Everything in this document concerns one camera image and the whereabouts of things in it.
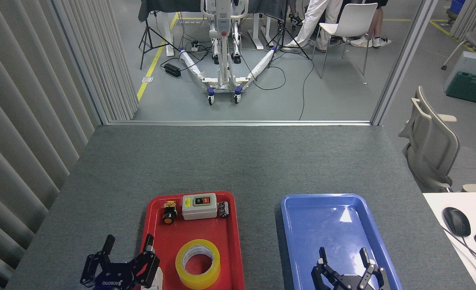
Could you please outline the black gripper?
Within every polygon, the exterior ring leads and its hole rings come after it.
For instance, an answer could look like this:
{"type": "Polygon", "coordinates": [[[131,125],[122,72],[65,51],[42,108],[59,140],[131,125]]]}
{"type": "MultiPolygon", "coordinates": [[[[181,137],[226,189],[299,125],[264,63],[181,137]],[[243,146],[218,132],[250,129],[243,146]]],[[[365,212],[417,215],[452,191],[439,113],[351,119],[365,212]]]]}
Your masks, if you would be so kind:
{"type": "Polygon", "coordinates": [[[331,290],[331,288],[324,283],[323,278],[328,280],[333,286],[333,290],[373,290],[374,288],[369,285],[372,276],[376,277],[379,290],[390,290],[390,285],[387,282],[386,269],[377,266],[375,262],[370,260],[366,248],[361,248],[360,250],[360,256],[365,268],[365,272],[362,276],[339,275],[328,266],[326,250],[323,246],[319,249],[319,255],[320,258],[311,271],[315,290],[331,290]]]}
{"type": "Polygon", "coordinates": [[[88,255],[81,275],[81,284],[96,290],[133,290],[137,285],[151,288],[159,267],[153,252],[154,236],[148,234],[142,252],[129,263],[111,263],[109,255],[115,237],[107,235],[102,250],[88,255]]]}

